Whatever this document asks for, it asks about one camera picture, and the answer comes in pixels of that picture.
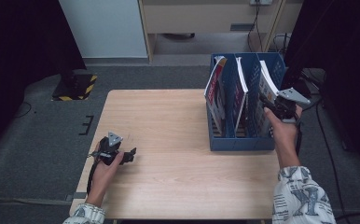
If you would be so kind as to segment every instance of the person's left hand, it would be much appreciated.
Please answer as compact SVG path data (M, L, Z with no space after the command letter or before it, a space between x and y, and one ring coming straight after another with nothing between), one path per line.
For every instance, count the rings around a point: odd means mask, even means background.
M98 143L95 151L99 150L99 146L100 144ZM90 187L90 194L88 195L86 203L90 203L98 207L102 205L107 188L113 180L123 157L124 152L119 152L109 166L104 164L102 161L99 161L92 177L92 186Z

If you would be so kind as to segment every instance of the book organizer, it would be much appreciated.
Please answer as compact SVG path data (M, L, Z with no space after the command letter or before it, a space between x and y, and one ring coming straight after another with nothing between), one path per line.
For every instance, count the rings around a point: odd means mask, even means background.
M224 84L226 113L224 132L218 134L212 113L206 105L210 149L212 151L274 150L274 142L270 134L258 136L255 113L257 101L259 100L260 61L265 61L270 77L279 89L285 72L282 56L279 53L215 53L211 56L211 72L215 68L216 56L224 56L227 59L221 75ZM242 58L241 65L248 92L242 112L243 117L238 129L235 130L232 110L235 98L235 77L239 75L236 62L238 57Z

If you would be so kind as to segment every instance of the gray carpet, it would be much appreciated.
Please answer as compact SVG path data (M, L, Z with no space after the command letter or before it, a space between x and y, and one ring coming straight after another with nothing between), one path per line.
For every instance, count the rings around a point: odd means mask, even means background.
M17 117L0 141L0 198L64 202L78 184L106 95L118 89L203 89L208 66L116 66L90 67L97 74L88 100L51 101L59 76L45 78L28 87ZM344 151L330 117L320 115L334 156L344 206L360 212L360 159ZM90 131L83 123L93 116ZM304 112L300 159L328 193L339 216L338 190L315 109ZM70 205L0 203L0 223L62 223ZM360 217L352 218L360 223Z

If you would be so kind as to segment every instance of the book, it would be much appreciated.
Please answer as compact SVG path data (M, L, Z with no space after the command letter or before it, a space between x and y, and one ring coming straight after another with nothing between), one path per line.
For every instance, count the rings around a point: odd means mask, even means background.
M226 95L222 76L226 62L227 59L224 56L215 57L215 66L204 91L206 104L208 105L220 135L224 135L225 132Z
M256 103L256 113L255 113L255 122L256 122L256 129L257 134L260 137L267 137L270 133L270 121L265 117L263 103L259 99L260 94L263 97L267 98L271 103L274 104L276 97L278 96L279 90L273 83L270 72L268 70L265 61L260 61L261 64L261 75L259 79L259 92L258 98Z
M234 101L232 107L232 118L233 118L233 125L235 127L234 129L235 133L238 130L241 118L244 117L244 115L247 115L248 89L246 86L246 81L244 79L241 59L242 57L236 58L238 73L237 76L235 76L235 94L234 94Z

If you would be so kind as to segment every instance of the magazine rack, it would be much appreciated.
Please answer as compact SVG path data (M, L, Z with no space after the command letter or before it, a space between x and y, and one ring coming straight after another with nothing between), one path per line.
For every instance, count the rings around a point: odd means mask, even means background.
M285 72L282 56L279 53L215 53L211 57L211 71L215 66L215 56L227 58L222 75L226 97L226 123L225 135L217 135L218 130L215 127L212 114L206 105L210 149L212 151L274 150L273 138L270 135L257 136L257 124L254 117L261 75L259 61L265 61L273 83L280 88ZM249 92L246 112L247 119L244 122L240 122L238 130L235 131L232 119L232 106L235 94L235 76L238 75L237 57L242 57L242 70Z

